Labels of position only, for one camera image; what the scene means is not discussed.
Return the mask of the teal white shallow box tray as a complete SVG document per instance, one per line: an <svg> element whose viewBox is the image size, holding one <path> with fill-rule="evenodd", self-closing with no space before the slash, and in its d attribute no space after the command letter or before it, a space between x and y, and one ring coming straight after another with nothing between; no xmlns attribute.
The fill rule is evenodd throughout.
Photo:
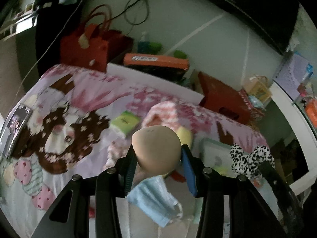
<svg viewBox="0 0 317 238"><path fill-rule="evenodd" d="M216 170L223 176L235 178L237 174L234 173L231 167L230 149L230 145L208 138L203 138L199 143L200 158L205 166ZM279 208L277 199L269 183L262 177L253 178L251 182L271 208L274 215L278 217Z"/></svg>

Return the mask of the pink white floral scrunchie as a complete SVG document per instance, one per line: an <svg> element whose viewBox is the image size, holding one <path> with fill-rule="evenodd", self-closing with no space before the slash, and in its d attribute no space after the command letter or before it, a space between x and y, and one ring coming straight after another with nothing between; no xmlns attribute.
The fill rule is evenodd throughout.
<svg viewBox="0 0 317 238"><path fill-rule="evenodd" d="M103 166L103 170L114 167L117 160L126 156L130 146L130 141L126 140L118 139L111 142L107 149L107 161L106 164Z"/></svg>

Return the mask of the blue face mask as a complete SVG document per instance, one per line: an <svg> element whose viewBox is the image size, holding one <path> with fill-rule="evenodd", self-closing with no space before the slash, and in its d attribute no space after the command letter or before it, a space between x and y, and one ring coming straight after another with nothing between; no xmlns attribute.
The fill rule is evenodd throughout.
<svg viewBox="0 0 317 238"><path fill-rule="evenodd" d="M183 217L181 203L168 191L162 176L154 176L140 182L127 195L127 200L160 227Z"/></svg>

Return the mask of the leopard print scrunchie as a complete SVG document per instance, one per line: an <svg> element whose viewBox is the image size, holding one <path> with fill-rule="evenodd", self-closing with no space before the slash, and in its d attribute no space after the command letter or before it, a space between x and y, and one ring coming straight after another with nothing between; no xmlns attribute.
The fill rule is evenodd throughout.
<svg viewBox="0 0 317 238"><path fill-rule="evenodd" d="M248 179L262 176L258 170L259 165L263 162L275 168L275 160L266 146L257 146L252 153L245 153L236 143L230 149L230 158L232 160L231 169L236 174L243 174Z"/></svg>

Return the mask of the yellow green sponge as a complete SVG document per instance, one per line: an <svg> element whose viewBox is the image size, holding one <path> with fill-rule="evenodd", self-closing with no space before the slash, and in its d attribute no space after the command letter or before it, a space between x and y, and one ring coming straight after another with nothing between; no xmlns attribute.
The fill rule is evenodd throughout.
<svg viewBox="0 0 317 238"><path fill-rule="evenodd" d="M189 149L192 148L193 134L190 129L180 126L176 130L176 135L178 136L181 145L187 145Z"/></svg>

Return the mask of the beige round sponge puff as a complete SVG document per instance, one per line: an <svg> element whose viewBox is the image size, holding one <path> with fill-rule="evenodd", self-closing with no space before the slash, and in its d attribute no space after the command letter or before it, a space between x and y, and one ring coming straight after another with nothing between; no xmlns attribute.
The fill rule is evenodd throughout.
<svg viewBox="0 0 317 238"><path fill-rule="evenodd" d="M169 127L157 125L136 131L132 146L139 166L151 176L170 173L180 161L182 145Z"/></svg>

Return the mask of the pink white chevron towel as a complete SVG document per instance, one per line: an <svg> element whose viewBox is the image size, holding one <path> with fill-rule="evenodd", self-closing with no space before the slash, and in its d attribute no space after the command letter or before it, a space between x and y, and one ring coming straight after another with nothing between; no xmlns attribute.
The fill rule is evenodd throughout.
<svg viewBox="0 0 317 238"><path fill-rule="evenodd" d="M152 106L141 123L142 128L157 125L168 127L175 133L181 127L180 114L175 102L165 101Z"/></svg>

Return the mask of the red scrunchie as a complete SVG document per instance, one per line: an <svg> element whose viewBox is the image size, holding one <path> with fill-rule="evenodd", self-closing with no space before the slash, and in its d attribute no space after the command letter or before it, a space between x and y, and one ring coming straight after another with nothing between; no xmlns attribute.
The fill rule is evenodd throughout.
<svg viewBox="0 0 317 238"><path fill-rule="evenodd" d="M175 180L176 182L185 183L186 178L180 174L178 171L174 170L170 173L170 177Z"/></svg>

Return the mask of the red patterned tin box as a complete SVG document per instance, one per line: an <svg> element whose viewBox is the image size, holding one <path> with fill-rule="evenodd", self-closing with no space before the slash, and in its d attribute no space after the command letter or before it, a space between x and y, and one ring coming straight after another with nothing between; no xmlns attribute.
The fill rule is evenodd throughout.
<svg viewBox="0 0 317 238"><path fill-rule="evenodd" d="M256 108L251 103L250 99L248 98L248 94L244 89L241 89L238 91L239 95L242 97L244 103L246 104L249 112L250 112L250 118L252 121L260 121L265 116L264 111L261 108Z"/></svg>

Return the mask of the red cardboard box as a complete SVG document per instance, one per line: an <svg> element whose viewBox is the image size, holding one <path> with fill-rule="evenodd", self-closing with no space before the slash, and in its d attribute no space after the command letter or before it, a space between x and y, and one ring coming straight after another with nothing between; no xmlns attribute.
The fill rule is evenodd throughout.
<svg viewBox="0 0 317 238"><path fill-rule="evenodd" d="M202 71L198 73L198 79L204 94L199 103L201 107L247 125L251 114L236 90Z"/></svg>

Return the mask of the orange black box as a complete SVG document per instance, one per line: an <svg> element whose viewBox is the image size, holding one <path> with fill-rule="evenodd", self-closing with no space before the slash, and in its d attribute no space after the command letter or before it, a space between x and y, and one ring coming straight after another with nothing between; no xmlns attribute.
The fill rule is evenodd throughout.
<svg viewBox="0 0 317 238"><path fill-rule="evenodd" d="M180 81L189 69L188 59L164 55L127 53L124 66L172 82Z"/></svg>

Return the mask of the purple calendar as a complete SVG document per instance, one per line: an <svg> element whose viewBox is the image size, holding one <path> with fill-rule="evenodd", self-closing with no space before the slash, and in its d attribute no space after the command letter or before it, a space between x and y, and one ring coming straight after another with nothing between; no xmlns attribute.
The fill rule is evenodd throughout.
<svg viewBox="0 0 317 238"><path fill-rule="evenodd" d="M313 75L313 66L298 53L287 52L279 65L273 81L294 101L300 95L298 86Z"/></svg>

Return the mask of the green dumbbell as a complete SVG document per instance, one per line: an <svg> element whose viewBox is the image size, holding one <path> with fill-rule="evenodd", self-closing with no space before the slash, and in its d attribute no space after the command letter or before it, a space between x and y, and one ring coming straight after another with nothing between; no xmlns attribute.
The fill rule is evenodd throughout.
<svg viewBox="0 0 317 238"><path fill-rule="evenodd" d="M158 55L163 46L159 42L150 42L146 47L146 52L152 55ZM173 57L178 59L187 59L187 54L181 50L174 50Z"/></svg>

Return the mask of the plastic bottle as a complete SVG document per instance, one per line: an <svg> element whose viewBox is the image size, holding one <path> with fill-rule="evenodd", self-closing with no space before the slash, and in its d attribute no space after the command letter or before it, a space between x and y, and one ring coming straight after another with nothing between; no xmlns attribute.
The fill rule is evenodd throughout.
<svg viewBox="0 0 317 238"><path fill-rule="evenodd" d="M137 44L137 52L140 54L146 54L147 53L147 48L149 45L149 37L148 37L148 32L143 31L141 38Z"/></svg>

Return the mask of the red tote bag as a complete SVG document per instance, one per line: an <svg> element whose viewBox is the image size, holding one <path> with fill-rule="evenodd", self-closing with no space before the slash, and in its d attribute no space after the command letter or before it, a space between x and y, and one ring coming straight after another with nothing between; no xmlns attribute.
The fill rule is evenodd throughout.
<svg viewBox="0 0 317 238"><path fill-rule="evenodd" d="M111 23L111 7L95 7L76 31L61 39L60 62L100 72L106 72L109 62L122 64L134 39L110 29Z"/></svg>

